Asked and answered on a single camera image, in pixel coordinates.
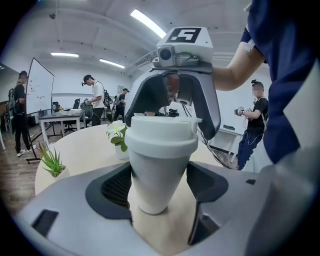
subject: white flower plant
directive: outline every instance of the white flower plant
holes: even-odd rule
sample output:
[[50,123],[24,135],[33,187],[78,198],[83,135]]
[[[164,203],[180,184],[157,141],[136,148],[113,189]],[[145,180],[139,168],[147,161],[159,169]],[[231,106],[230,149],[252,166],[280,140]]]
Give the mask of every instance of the white flower plant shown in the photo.
[[122,152],[127,151],[128,148],[125,144],[125,135],[127,129],[127,125],[121,120],[109,123],[106,129],[106,135],[108,135],[110,142],[116,146],[121,146]]

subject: camera lens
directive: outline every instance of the camera lens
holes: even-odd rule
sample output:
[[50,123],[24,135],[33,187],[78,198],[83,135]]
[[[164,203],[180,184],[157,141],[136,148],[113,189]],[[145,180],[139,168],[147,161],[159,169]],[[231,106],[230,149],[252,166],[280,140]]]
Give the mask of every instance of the camera lens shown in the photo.
[[160,51],[160,58],[167,61],[171,58],[171,51],[168,49],[163,49]]

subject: floor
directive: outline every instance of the floor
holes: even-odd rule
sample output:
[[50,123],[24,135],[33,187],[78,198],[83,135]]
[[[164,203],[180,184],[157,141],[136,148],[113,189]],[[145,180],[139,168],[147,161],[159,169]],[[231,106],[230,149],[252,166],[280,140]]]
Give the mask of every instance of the floor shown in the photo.
[[[40,132],[41,128],[38,125],[30,128],[30,134],[33,134],[33,138]],[[52,128],[47,130],[47,135],[51,134],[53,134]],[[2,137],[6,150],[0,148],[0,195],[8,211],[11,214],[15,214],[35,196],[34,184],[39,161],[33,161],[28,164],[26,159],[33,157],[32,152],[26,152],[21,157],[17,157],[14,135],[3,132]],[[60,136],[50,137],[49,142],[54,143],[60,138]],[[39,142],[44,143],[42,135],[33,144],[37,145]],[[22,138],[21,147],[25,148]],[[237,158],[233,163],[230,163],[231,155],[217,150],[213,151],[225,165],[232,169],[236,168]]]

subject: white t-shirt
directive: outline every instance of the white t-shirt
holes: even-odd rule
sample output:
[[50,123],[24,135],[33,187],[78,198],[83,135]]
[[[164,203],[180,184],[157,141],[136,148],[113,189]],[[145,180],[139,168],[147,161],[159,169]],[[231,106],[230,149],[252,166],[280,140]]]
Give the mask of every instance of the white t-shirt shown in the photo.
[[100,100],[92,103],[93,108],[94,109],[104,108],[105,104],[104,104],[103,99],[104,99],[104,95],[105,95],[105,90],[104,90],[104,87],[102,86],[102,84],[99,81],[95,81],[94,82],[94,85],[92,87],[92,94],[93,94],[94,98],[102,96]]

